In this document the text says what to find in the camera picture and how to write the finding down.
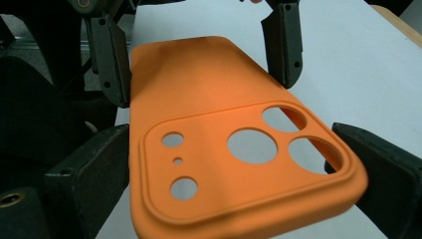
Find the black machine part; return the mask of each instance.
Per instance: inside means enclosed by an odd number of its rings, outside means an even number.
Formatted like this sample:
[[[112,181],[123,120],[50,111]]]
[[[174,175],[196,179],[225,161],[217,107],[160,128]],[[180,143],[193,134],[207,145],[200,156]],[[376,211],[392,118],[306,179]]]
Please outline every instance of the black machine part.
[[[128,185],[128,125],[98,132],[44,175],[0,193],[0,238],[96,238]]]
[[[68,0],[86,20],[93,66],[102,89],[116,106],[130,104],[130,67],[124,33],[116,22],[124,9],[136,5],[167,4],[184,0]],[[267,0],[273,13],[262,21],[270,75],[286,89],[302,72],[302,35],[299,0]]]
[[[335,123],[332,130],[368,174],[356,206],[390,239],[422,238],[422,160],[365,129]],[[325,171],[334,172],[328,163]]]

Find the metal bracket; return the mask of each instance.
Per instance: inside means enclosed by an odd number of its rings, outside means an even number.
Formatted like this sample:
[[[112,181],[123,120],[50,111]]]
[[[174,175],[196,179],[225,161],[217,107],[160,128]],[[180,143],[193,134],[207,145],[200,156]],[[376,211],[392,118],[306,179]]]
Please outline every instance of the metal bracket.
[[[267,3],[273,8],[262,21],[268,71],[289,89],[298,81],[303,67],[299,0]]]
[[[124,32],[109,17],[91,19],[102,90],[118,107],[130,103],[129,57]]]

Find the white surface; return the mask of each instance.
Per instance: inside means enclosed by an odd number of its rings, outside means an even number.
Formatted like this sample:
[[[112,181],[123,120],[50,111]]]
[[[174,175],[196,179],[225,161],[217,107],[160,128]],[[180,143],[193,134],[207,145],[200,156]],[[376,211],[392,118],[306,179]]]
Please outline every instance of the white surface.
[[[267,4],[189,0],[139,7],[132,44],[219,35],[266,68]],[[327,125],[365,128],[422,157],[422,50],[360,0],[303,0],[304,70],[291,92]],[[135,238],[127,192],[98,238]],[[278,238],[385,238],[358,209]]]

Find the orange phone case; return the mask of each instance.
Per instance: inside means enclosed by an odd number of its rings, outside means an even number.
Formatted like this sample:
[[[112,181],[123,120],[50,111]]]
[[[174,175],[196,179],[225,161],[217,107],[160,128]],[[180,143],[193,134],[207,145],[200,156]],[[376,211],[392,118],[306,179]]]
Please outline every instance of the orange phone case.
[[[310,110],[229,40],[146,44],[131,55],[130,206],[140,238],[266,238],[337,215],[366,188],[364,167]],[[277,107],[298,127],[262,113]],[[257,130],[277,146],[266,163],[239,160],[229,137]],[[178,145],[166,145],[170,134]],[[288,147],[308,138],[336,169],[307,171]],[[173,184],[197,186],[176,198]]]

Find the large circular hole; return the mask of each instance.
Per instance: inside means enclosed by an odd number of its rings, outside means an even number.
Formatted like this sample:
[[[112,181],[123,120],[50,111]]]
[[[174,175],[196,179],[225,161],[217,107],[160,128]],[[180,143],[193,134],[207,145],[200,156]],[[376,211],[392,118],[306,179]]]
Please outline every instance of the large circular hole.
[[[300,167],[318,174],[326,174],[325,161],[333,163],[333,167],[339,170],[341,158],[335,150],[321,140],[299,138],[289,145],[289,153],[292,159]]]
[[[233,155],[248,163],[266,163],[277,155],[277,146],[273,139],[253,129],[233,133],[227,146]]]
[[[263,112],[263,119],[270,127],[280,131],[294,132],[306,126],[305,118],[296,111],[273,107]]]

